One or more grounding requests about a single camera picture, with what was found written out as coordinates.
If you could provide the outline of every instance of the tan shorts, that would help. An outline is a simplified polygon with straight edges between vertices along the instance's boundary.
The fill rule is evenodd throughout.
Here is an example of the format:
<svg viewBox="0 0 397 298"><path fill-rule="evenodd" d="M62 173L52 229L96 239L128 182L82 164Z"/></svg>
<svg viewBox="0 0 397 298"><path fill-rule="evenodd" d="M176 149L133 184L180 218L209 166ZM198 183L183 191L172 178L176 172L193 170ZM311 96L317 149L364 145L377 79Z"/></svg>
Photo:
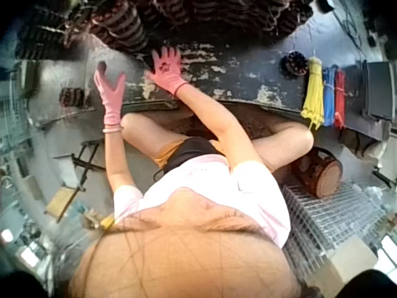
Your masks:
<svg viewBox="0 0 397 298"><path fill-rule="evenodd" d="M179 140L168 144L161 150L160 154L153 159L153 161L157 163L160 168L165 167L169 157L174 154L174 152L179 148L179 146L182 145L184 141L186 140ZM218 150L220 153L223 153L223 147L219 141L210 140L209 142L215 147L216 150Z"/></svg>

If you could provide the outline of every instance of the thigh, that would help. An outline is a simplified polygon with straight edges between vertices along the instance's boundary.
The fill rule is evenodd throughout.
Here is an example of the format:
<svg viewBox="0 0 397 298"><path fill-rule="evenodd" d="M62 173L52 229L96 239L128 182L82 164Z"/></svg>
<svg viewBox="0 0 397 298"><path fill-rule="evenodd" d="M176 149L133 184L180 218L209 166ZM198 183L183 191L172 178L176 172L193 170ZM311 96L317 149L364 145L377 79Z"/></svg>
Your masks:
<svg viewBox="0 0 397 298"><path fill-rule="evenodd" d="M252 144L273 172L308 153L313 146L313 136L306 127L296 126L253 140Z"/></svg>
<svg viewBox="0 0 397 298"><path fill-rule="evenodd" d="M188 139L174 133L142 114L127 114L122 119L123 138L146 156L156 159L165 148L173 143Z"/></svg>

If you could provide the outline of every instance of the pink work glove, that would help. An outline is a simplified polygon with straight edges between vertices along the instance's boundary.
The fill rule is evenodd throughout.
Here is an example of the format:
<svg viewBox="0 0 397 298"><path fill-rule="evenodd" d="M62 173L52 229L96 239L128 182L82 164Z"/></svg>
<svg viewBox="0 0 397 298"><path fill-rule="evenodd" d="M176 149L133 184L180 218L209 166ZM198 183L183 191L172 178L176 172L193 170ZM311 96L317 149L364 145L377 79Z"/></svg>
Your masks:
<svg viewBox="0 0 397 298"><path fill-rule="evenodd" d="M154 73L145 71L145 75L152 79L158 86L176 95L178 89L187 81L181 76L181 52L175 48L161 49L161 58L156 51L152 52L154 60Z"/></svg>
<svg viewBox="0 0 397 298"><path fill-rule="evenodd" d="M119 125L120 111L123 104L125 74L118 76L116 88L113 89L105 77L106 64L99 63L95 70L94 81L105 106L105 125Z"/></svg>

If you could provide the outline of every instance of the metal grate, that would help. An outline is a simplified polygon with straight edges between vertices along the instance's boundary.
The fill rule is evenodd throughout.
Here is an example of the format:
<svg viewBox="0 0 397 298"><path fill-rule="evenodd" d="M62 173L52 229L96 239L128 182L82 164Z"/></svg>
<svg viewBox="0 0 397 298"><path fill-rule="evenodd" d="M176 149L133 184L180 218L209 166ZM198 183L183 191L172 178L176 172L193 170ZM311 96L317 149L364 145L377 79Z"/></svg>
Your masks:
<svg viewBox="0 0 397 298"><path fill-rule="evenodd" d="M3 96L0 102L0 151L3 154L15 149L30 137L25 111L26 100L16 94L15 85L13 79L2 81L2 87L8 88L8 95Z"/></svg>
<svg viewBox="0 0 397 298"><path fill-rule="evenodd" d="M301 278L316 271L351 236L368 245L378 238L376 225L385 212L351 183L342 183L327 199L313 197L303 186L284 186L283 194L292 225L283 250Z"/></svg>

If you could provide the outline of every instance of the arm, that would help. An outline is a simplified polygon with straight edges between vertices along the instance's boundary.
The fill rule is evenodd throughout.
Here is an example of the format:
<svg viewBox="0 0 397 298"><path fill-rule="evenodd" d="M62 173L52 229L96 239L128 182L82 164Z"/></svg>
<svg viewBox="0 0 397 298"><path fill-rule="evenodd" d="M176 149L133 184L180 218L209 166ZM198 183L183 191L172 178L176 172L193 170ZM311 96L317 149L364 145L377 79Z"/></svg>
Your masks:
<svg viewBox="0 0 397 298"><path fill-rule="evenodd" d="M110 87L105 77L105 64L99 64L94 75L95 84L105 106L105 164L106 174L113 192L123 185L132 185L124 141L120 127L120 111L122 108L125 75L118 77L116 88Z"/></svg>
<svg viewBox="0 0 397 298"><path fill-rule="evenodd" d="M216 135L232 169L248 160L262 163L247 133L222 104L190 84L181 86L176 96Z"/></svg>
<svg viewBox="0 0 397 298"><path fill-rule="evenodd" d="M221 142L233 169L239 163L255 160L262 163L244 129L219 102L188 84L181 77L181 53L163 47L162 57L153 52L155 73L146 74L160 87L183 101Z"/></svg>
<svg viewBox="0 0 397 298"><path fill-rule="evenodd" d="M106 125L105 128L111 129L112 126ZM105 134L105 163L107 179L113 192L123 185L135 185L128 169L121 132Z"/></svg>

